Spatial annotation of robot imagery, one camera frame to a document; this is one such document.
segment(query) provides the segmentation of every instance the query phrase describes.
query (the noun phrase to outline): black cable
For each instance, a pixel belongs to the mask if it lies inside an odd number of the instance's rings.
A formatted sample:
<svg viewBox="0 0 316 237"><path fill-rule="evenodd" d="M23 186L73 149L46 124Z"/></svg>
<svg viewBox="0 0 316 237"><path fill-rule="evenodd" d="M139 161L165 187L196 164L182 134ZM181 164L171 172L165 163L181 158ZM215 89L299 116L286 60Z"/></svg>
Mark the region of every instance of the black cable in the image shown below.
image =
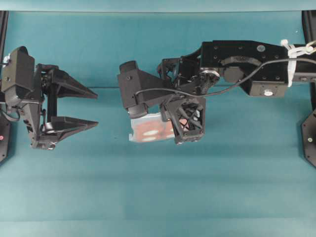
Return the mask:
<svg viewBox="0 0 316 237"><path fill-rule="evenodd" d="M17 122L17 121L20 120L20 114L19 114L18 112L16 112L17 115L18 115L17 118L11 117L10 115L8 115L8 114L7 114L5 111L3 111L3 110L1 110L1 113L2 113L2 115L3 115L7 120L9 120L10 122Z"/></svg>
<svg viewBox="0 0 316 237"><path fill-rule="evenodd" d="M237 83L235 83L234 85L231 85L229 87L227 87L224 90L220 90L220 91L215 91L212 93L208 93L205 95L193 95L181 90L176 90L176 89L171 89L171 88L148 88L148 89L143 89L143 90L139 90L135 93L135 96L138 96L138 94L146 92L146 91L152 91L152 90L164 90L164 91L171 91L171 92L175 92L175 93L179 93L179 94L183 94L183 95L188 95L191 97L195 97L195 98L200 98L200 97L207 97L207 96L212 96L212 95L220 95L223 94L231 89L233 89L236 86L239 86L240 84L244 83L245 81L249 80L250 78L252 78L262 67L264 67L265 65L268 64L272 64L272 63L283 63L283 62L289 62L289 61L301 61L301 62L308 62L308 63L313 63L316 64L316 61L313 59L308 59L308 58L287 58L287 59L276 59L276 60L271 60L271 61L267 61L262 63L260 66L258 66L255 70L253 70L248 76L246 76L245 78L241 79L240 81L238 81Z"/></svg>

